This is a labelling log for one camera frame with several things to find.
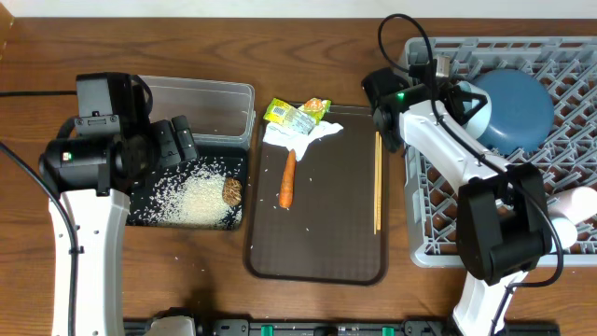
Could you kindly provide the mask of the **light blue rice bowl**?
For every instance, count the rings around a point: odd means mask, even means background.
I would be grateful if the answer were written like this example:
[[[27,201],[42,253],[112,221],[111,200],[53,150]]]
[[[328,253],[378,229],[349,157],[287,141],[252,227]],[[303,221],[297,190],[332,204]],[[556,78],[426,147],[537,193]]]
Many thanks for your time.
[[[492,100],[490,95],[485,90],[467,82],[459,81],[456,86],[462,86],[463,88],[470,87],[473,92],[485,93],[488,97],[488,104],[483,107],[467,124],[462,125],[463,128],[473,138],[479,139],[489,126],[491,114],[492,114]]]

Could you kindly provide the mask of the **dark blue plate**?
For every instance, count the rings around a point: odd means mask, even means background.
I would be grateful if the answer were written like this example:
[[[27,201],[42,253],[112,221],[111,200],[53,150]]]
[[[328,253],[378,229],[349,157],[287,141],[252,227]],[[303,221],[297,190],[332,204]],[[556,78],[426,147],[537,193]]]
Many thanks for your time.
[[[508,156],[518,149],[532,152],[547,139],[554,106],[547,89],[519,70],[492,70],[473,85],[489,93],[492,114],[488,128],[476,139],[488,149]]]

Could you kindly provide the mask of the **brown mushroom food scrap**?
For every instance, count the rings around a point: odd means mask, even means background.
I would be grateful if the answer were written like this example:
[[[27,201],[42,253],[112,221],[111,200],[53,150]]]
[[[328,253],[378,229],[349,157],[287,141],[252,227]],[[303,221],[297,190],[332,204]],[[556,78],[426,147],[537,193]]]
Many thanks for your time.
[[[243,186],[241,182],[232,177],[226,177],[222,189],[222,199],[229,206],[237,206],[242,202]]]

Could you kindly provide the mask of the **wooden chopstick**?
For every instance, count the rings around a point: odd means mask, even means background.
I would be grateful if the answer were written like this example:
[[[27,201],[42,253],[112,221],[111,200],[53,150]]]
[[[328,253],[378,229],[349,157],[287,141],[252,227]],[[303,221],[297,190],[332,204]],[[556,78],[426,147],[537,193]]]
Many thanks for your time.
[[[378,221],[378,231],[381,230],[381,213],[382,213],[382,138],[381,135],[379,133],[379,191],[378,191],[378,198],[379,198],[379,208],[378,208],[378,214],[379,214],[379,221]]]
[[[376,235],[378,230],[378,221],[379,221],[379,198],[378,198],[378,191],[379,191],[379,132],[375,132],[375,146],[374,146],[374,225],[373,225],[373,232]]]

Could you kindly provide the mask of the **orange carrot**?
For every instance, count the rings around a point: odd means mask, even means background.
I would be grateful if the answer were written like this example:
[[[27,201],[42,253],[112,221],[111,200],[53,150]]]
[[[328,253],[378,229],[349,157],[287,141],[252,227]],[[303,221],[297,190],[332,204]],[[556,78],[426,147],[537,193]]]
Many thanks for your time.
[[[291,149],[285,163],[279,192],[279,205],[283,208],[289,208],[293,202],[296,163],[296,151]]]

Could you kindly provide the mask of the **pink cup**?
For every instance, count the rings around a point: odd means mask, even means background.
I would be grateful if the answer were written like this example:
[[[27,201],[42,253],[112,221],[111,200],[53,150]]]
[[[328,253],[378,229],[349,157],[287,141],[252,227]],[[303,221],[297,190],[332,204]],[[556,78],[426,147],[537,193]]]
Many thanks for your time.
[[[596,215],[596,190],[577,187],[559,192],[549,198],[548,212],[578,224]]]

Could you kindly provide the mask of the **light blue cup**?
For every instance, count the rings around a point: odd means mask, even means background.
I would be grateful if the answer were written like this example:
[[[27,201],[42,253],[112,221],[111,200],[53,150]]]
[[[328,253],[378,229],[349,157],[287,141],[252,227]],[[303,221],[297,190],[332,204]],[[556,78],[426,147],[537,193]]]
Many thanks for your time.
[[[566,217],[552,217],[551,223],[561,241],[562,249],[571,247],[577,239],[576,225]]]

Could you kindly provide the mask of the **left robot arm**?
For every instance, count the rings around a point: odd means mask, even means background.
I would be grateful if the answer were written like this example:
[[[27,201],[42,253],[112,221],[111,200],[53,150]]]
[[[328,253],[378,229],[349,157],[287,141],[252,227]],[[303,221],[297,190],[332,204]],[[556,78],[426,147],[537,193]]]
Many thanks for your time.
[[[122,247],[133,185],[198,152],[183,116],[151,121],[137,75],[76,78],[77,116],[39,158],[55,239],[52,334],[122,335]]]

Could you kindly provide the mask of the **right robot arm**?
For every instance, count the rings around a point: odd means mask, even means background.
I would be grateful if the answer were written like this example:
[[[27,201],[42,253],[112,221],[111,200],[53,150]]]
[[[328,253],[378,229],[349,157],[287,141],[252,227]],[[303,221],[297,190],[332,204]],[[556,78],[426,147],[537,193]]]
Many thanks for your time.
[[[466,131],[492,101],[467,81],[436,79],[447,66],[441,58],[413,65],[416,86],[390,67],[361,85],[385,147],[416,148],[456,192],[456,245],[467,278],[452,321],[460,335],[494,335],[515,289],[558,245],[540,172],[531,163],[509,163]]]

